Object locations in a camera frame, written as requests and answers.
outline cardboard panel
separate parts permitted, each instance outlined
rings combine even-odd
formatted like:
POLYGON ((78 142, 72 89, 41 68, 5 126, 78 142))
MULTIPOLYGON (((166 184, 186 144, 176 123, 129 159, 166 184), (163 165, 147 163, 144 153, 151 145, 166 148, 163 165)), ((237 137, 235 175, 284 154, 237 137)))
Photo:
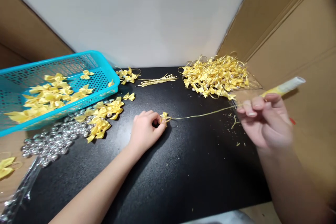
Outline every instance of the cardboard panel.
POLYGON ((21 0, 0 0, 0 43, 30 61, 73 51, 21 0))
POLYGON ((0 69, 27 64, 28 60, 0 44, 0 69))
POLYGON ((306 79, 284 98, 296 121, 298 156, 330 202, 336 192, 335 64, 336 0, 303 0, 248 61, 266 90, 294 76, 306 79))
POLYGON ((298 0, 244 0, 218 51, 219 56, 238 53, 247 58, 269 35, 298 0))

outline black tabletop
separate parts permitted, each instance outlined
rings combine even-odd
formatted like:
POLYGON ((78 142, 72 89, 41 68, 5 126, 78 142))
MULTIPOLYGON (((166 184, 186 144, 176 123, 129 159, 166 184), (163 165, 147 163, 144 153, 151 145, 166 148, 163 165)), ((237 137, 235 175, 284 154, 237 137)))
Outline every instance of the black tabletop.
MULTIPOLYGON (((143 79, 179 76, 177 67, 141 70, 143 79)), ((78 139, 69 154, 40 171, 15 224, 48 223, 127 145, 133 118, 141 111, 178 118, 232 105, 226 98, 199 96, 181 78, 143 88, 136 87, 139 83, 120 85, 112 96, 135 92, 136 99, 125 101, 106 139, 90 144, 78 139)), ((231 129, 234 114, 229 109, 169 122, 131 170, 103 223, 181 223, 270 201, 255 146, 241 124, 231 129)))

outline left hand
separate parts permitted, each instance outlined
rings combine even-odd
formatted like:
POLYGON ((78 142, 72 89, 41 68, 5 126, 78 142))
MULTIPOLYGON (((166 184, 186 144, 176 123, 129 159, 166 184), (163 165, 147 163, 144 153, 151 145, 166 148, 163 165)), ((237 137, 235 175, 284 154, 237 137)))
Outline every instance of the left hand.
POLYGON ((133 128, 129 146, 135 151, 143 155, 162 135, 166 129, 166 119, 161 121, 161 116, 154 112, 142 111, 140 115, 136 115, 133 120, 133 128), (152 123, 159 123, 158 128, 154 128, 152 123))

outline bundle of gold wires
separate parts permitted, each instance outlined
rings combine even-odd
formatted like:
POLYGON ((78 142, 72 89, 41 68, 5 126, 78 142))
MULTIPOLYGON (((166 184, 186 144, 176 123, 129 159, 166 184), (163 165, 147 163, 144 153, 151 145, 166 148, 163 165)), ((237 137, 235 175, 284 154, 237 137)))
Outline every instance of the bundle of gold wires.
POLYGON ((153 85, 153 84, 159 84, 159 83, 163 83, 163 82, 167 82, 167 81, 175 81, 177 79, 178 79, 178 77, 176 77, 172 74, 167 75, 167 73, 166 73, 166 75, 163 76, 160 79, 139 79, 139 80, 143 80, 143 81, 138 86, 145 87, 145 86, 149 86, 149 85, 153 85))

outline teal mesh basket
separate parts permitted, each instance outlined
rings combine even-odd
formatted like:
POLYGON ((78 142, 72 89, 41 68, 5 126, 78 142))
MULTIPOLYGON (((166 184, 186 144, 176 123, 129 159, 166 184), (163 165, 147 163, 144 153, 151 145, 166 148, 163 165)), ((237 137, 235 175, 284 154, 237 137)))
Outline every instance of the teal mesh basket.
POLYGON ((85 51, 0 70, 0 137, 14 131, 40 129, 74 111, 113 95, 118 91, 119 83, 118 75, 98 51, 85 51), (94 72, 88 80, 80 78, 82 71, 86 69, 94 72), (61 73, 68 78, 67 82, 74 92, 89 84, 89 88, 94 88, 93 93, 22 124, 4 115, 7 112, 28 109, 23 107, 26 99, 22 94, 30 95, 29 87, 48 83, 44 80, 44 75, 56 73, 61 73), (108 84, 112 79, 114 85, 109 87, 108 84))

